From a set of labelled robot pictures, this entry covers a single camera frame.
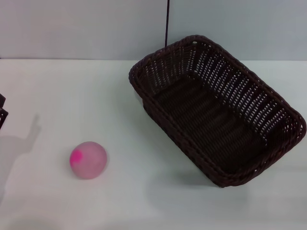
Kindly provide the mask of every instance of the ball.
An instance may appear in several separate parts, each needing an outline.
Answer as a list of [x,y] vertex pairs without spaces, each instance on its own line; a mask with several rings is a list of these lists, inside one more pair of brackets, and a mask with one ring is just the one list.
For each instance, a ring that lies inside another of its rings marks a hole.
[[82,179],[93,179],[99,176],[106,162],[106,150],[96,142],[84,142],[71,152],[71,169]]

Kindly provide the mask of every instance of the pink spot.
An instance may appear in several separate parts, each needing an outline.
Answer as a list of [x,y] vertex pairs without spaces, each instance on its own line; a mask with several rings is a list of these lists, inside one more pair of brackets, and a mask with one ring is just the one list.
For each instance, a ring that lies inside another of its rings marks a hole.
[[71,154],[69,162],[71,165],[74,163],[79,163],[83,158],[82,152],[80,150],[74,150]]

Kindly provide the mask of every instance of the table surface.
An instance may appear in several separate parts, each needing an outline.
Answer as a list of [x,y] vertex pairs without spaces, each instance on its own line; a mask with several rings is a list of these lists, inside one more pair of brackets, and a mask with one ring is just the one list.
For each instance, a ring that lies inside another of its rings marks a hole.
[[[218,188],[145,113],[134,63],[0,60],[0,229],[306,229],[307,138],[246,185]],[[307,62],[243,63],[307,118]],[[109,156],[93,180],[69,167],[84,141]]]

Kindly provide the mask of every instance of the woven pattern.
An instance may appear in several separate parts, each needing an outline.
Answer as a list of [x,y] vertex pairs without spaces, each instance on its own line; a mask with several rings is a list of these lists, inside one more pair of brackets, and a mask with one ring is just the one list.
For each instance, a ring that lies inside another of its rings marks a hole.
[[204,36],[148,55],[129,78],[147,113],[220,187],[248,182],[306,133],[297,111]]

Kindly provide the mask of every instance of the wicker basket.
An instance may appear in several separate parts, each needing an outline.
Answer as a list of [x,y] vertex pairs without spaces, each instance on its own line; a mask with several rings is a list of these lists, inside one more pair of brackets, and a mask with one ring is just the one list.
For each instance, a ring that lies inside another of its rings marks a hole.
[[258,176],[306,133],[296,110],[204,36],[146,56],[129,80],[148,115],[220,187]]

